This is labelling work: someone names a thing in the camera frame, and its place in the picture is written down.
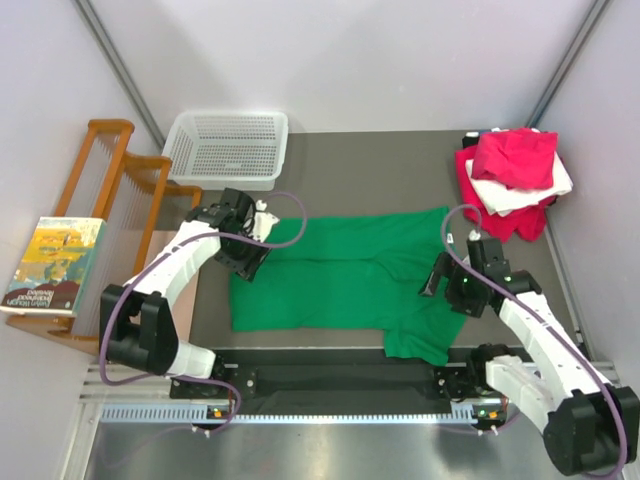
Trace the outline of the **green t shirt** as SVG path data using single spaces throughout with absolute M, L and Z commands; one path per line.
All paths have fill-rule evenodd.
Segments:
M 231 278 L 233 330 L 380 330 L 387 356 L 446 364 L 465 318 L 419 291 L 443 250 L 447 213 L 309 219 L 301 239 L 272 251 L 253 281 Z

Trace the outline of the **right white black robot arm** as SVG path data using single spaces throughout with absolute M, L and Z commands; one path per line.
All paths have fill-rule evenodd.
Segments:
M 450 247 L 440 252 L 420 295 L 433 297 L 442 289 L 453 311 L 474 318 L 492 309 L 536 366 L 527 368 L 505 345 L 484 344 L 467 361 L 469 388 L 507 397 L 538 429 L 563 475 L 619 473 L 637 458 L 638 395 L 591 364 L 533 276 L 510 267 L 499 240 L 472 233 L 467 249 L 464 260 Z

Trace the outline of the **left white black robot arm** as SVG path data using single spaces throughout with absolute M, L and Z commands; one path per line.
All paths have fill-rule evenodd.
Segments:
M 179 338 L 173 308 L 200 268 L 213 259 L 251 281 L 270 249 L 264 242 L 279 218 L 267 204 L 227 188 L 219 202 L 193 208 L 149 265 L 100 299 L 101 366 L 119 363 L 149 375 L 192 377 L 205 396 L 226 387 L 216 354 Z

